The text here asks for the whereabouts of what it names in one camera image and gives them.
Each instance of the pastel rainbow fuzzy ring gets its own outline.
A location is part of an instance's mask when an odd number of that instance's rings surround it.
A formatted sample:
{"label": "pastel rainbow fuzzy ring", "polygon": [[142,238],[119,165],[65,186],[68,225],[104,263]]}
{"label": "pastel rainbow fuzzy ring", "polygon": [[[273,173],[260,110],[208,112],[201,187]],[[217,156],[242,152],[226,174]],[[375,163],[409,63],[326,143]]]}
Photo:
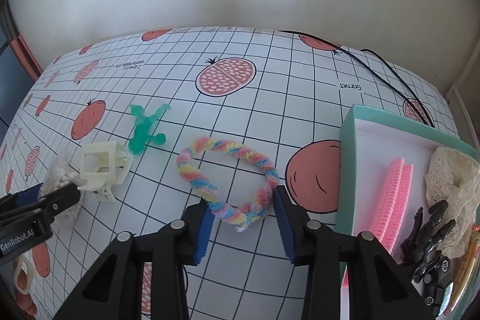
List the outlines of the pastel rainbow fuzzy ring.
{"label": "pastel rainbow fuzzy ring", "polygon": [[[231,153],[236,158],[256,164],[262,169],[266,183],[257,190],[252,202],[236,209],[220,200],[217,188],[192,164],[193,157],[204,150]],[[238,232],[244,231],[252,222],[266,216],[273,190],[278,186],[277,169],[267,156],[235,141],[215,140],[207,136],[196,139],[189,147],[180,152],[177,157],[177,169],[180,177],[190,183],[198,196],[207,201],[212,213],[220,219],[234,224]]]}

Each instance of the teal jack-shaped toy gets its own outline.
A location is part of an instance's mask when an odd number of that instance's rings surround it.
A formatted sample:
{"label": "teal jack-shaped toy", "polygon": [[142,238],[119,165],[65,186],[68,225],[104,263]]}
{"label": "teal jack-shaped toy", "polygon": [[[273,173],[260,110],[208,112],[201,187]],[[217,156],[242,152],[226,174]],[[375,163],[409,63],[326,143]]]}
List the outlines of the teal jack-shaped toy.
{"label": "teal jack-shaped toy", "polygon": [[150,117],[145,116],[145,110],[140,105],[130,105],[130,113],[137,117],[135,120],[135,129],[133,131],[133,137],[128,142],[128,149],[134,155],[140,155],[147,148],[149,141],[157,145],[163,145],[167,140],[167,137],[163,133],[157,133],[156,135],[149,135],[150,128],[157,119],[162,119],[165,111],[170,109],[170,105],[164,103],[159,109]]}

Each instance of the pink curler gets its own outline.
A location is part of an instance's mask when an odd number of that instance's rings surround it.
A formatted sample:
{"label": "pink curler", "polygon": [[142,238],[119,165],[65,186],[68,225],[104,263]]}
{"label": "pink curler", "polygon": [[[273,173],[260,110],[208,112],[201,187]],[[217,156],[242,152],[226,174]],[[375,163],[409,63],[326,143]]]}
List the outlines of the pink curler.
{"label": "pink curler", "polygon": [[400,179],[400,187],[398,188],[397,200],[393,209],[387,231],[381,241],[382,245],[392,253],[395,242],[397,241],[400,228],[402,227],[407,203],[409,202],[410,187],[412,185],[413,164],[405,164],[402,170],[402,178]]}
{"label": "pink curler", "polygon": [[387,175],[383,183],[380,199],[370,225],[370,231],[379,242],[383,243],[383,237],[387,231],[390,218],[392,217],[395,202],[397,200],[400,179],[402,177],[403,158],[393,159],[387,168]]}

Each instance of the open box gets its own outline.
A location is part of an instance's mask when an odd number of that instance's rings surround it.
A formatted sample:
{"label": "open box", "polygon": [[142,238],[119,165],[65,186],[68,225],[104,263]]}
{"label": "open box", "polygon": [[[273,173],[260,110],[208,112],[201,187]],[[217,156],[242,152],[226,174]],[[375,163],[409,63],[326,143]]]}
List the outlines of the open box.
{"label": "open box", "polygon": [[[425,198],[425,174],[432,153],[438,146],[459,150],[478,160],[477,152],[463,141],[437,129],[387,111],[367,106],[353,105],[340,130],[341,174],[335,231],[356,236],[368,230],[385,179],[388,164],[403,157],[405,164],[413,164],[413,178],[404,221],[397,243],[404,241],[413,228],[413,216],[423,207],[423,220],[428,221]],[[400,253],[394,250],[393,258],[400,262]],[[453,318],[460,318],[465,309],[472,278],[464,297],[457,305]],[[347,289],[342,289],[342,310],[348,303]]]}

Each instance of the orange and gold object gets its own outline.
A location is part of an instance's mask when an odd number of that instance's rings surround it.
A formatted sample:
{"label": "orange and gold object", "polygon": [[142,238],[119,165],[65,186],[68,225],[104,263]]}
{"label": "orange and gold object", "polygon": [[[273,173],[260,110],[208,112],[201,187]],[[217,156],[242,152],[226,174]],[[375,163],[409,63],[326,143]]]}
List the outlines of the orange and gold object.
{"label": "orange and gold object", "polygon": [[450,302],[448,303],[445,314],[450,313],[455,309],[466,287],[470,282],[472,271],[477,260],[478,253],[480,251],[480,225],[474,225],[472,227],[472,234],[470,235],[469,245],[466,248],[466,253],[462,256],[460,267],[457,271],[453,282],[453,292]]}

